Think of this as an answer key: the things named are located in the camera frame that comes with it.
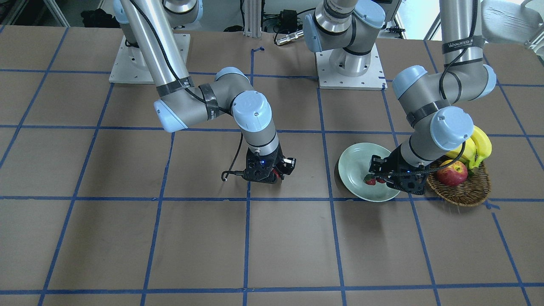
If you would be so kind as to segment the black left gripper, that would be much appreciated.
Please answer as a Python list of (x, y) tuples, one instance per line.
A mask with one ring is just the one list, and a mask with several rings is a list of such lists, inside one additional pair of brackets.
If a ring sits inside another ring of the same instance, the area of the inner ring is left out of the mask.
[(388, 157), (372, 155), (369, 172), (377, 179), (386, 181), (389, 188), (406, 193), (423, 195), (430, 166), (413, 166), (402, 157), (401, 147), (397, 147)]

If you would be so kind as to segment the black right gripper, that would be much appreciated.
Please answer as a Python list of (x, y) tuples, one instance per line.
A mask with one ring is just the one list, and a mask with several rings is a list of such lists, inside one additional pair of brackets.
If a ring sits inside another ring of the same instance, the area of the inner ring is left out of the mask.
[(272, 173), (272, 169), (276, 168), (284, 178), (293, 172), (296, 162), (296, 158), (285, 157), (281, 147), (277, 147), (272, 153), (263, 156), (248, 149), (246, 169), (242, 178), (252, 182), (275, 184), (279, 180)]

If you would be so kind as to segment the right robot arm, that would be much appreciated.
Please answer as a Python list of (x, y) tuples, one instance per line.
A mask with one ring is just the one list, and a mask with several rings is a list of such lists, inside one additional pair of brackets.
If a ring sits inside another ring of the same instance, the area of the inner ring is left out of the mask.
[(200, 0), (115, 0), (114, 11), (129, 45), (142, 53), (159, 99), (154, 103), (163, 128), (173, 133), (228, 114), (248, 145), (246, 168), (222, 173), (275, 184), (289, 176), (296, 160), (283, 155), (272, 107), (235, 67), (222, 68), (214, 82), (195, 86), (173, 28), (201, 18)]

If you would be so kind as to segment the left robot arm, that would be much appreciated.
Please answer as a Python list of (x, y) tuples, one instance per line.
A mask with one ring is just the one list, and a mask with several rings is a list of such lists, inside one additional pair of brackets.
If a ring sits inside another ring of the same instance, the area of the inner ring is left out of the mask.
[[(442, 0), (439, 7), (444, 70), (430, 74), (414, 65), (394, 78), (393, 90), (414, 132), (387, 157), (367, 159), (366, 184), (423, 194), (430, 164), (473, 134), (472, 118), (455, 103), (484, 97), (495, 87), (497, 76), (483, 63), (481, 2)], [(384, 23), (383, 8), (371, 0), (325, 0), (305, 16), (303, 33), (317, 57), (331, 51), (331, 72), (354, 79), (367, 73)]]

